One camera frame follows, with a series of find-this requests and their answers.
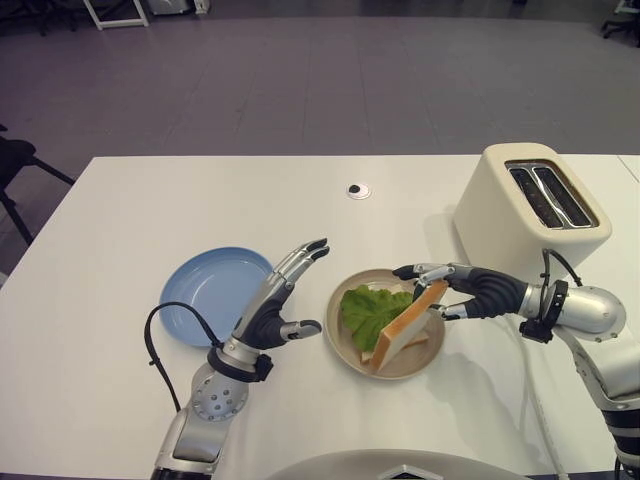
blue plate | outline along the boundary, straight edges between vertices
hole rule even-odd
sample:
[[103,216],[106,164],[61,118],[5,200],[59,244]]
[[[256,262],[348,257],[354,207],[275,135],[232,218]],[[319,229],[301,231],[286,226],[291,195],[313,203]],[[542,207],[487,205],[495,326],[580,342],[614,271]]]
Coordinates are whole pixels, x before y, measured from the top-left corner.
[[[262,255],[246,248],[226,247],[193,257],[175,271],[162,290],[160,302],[193,306],[216,336],[231,336],[240,315],[272,267]],[[172,337],[195,347],[211,344],[191,312],[182,307],[160,310]]]

beige plate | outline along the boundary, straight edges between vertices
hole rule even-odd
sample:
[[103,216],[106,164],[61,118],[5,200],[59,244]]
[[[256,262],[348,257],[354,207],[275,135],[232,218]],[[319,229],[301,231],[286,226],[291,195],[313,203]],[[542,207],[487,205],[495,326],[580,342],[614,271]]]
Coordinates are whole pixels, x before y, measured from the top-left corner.
[[366,270],[357,273],[340,284],[336,288],[327,308],[325,320],[325,332],[331,346],[347,365],[369,377],[384,380],[397,380],[415,375],[438,354],[444,340],[444,322],[440,317],[427,312],[430,318],[425,327],[429,334],[426,343],[413,345],[403,349],[382,370],[373,372],[369,365],[360,363],[360,350],[356,348],[351,339],[351,330],[343,326],[340,319],[340,302],[347,290],[353,290],[360,285],[367,285],[372,290],[386,288],[391,292],[413,292],[411,282],[403,282],[395,277],[391,270]]

white toaster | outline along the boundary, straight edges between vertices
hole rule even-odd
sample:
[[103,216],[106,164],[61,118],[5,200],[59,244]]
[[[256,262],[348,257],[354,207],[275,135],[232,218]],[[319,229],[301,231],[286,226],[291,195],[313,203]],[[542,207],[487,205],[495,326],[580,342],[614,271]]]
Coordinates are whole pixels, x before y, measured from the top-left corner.
[[[488,147],[453,221],[472,265],[535,283],[544,270],[542,248],[557,250],[575,267],[611,235],[609,219],[585,186],[538,143]],[[551,272],[565,276],[555,265]]]

chair leg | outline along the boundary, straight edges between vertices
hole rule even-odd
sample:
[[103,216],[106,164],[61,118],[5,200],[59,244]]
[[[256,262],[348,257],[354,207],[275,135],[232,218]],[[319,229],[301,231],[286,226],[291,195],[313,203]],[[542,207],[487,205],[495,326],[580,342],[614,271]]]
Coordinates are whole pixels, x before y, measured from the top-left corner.
[[625,33],[629,32],[629,26],[628,25],[619,25],[617,27],[610,28],[609,30],[604,32],[604,34],[602,35],[602,38],[609,38],[612,33],[618,33],[618,32],[625,32]]
[[75,183],[74,180],[72,180],[71,178],[67,177],[64,173],[62,173],[60,170],[57,170],[55,168],[53,168],[51,165],[49,165],[48,163],[44,163],[42,160],[40,160],[39,158],[36,157],[31,157],[31,163],[32,165],[36,165],[38,167],[40,167],[41,169],[43,169],[45,172],[50,173],[51,175],[53,175],[54,177],[59,178],[60,180],[62,180],[65,183],[68,183],[69,185],[73,185]]
[[33,237],[22,220],[22,217],[20,217],[20,214],[16,210],[16,202],[11,200],[4,191],[0,192],[0,202],[4,205],[4,208],[7,209],[9,217],[11,217],[11,220],[15,223],[16,228],[20,232],[20,235],[22,235],[22,238],[24,238],[24,241],[27,242],[28,245],[31,245],[33,243]]
[[67,24],[69,25],[69,30],[71,30],[72,32],[78,30],[78,21],[76,20],[76,16],[71,10],[67,12]]
[[41,37],[47,36],[47,24],[49,23],[49,15],[43,13],[40,17],[40,21],[38,22],[38,32],[40,32]]

plate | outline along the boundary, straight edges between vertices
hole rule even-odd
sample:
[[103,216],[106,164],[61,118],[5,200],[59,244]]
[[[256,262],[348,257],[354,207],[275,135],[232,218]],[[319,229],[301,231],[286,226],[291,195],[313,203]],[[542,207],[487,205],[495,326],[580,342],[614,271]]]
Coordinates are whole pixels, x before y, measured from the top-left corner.
[[401,291],[413,293],[412,282],[403,282],[395,277],[391,270],[366,270],[347,278],[336,288],[329,300],[325,319],[325,332],[329,343],[347,365],[368,377],[399,380],[417,374],[429,365],[440,351],[444,341],[444,321],[427,311],[425,315],[429,315],[430,318],[425,330],[429,334],[429,340],[403,349],[384,368],[374,372],[369,365],[363,365],[360,362],[360,350],[353,343],[352,332],[342,324],[340,318],[342,296],[347,290],[353,290],[360,285],[367,285],[372,290],[386,288],[392,293]]
[[[216,336],[225,341],[262,281],[269,262],[253,250],[225,247],[209,250],[182,265],[167,281],[160,302],[184,302],[194,307]],[[193,314],[182,307],[160,310],[169,334],[195,347],[211,345]]]

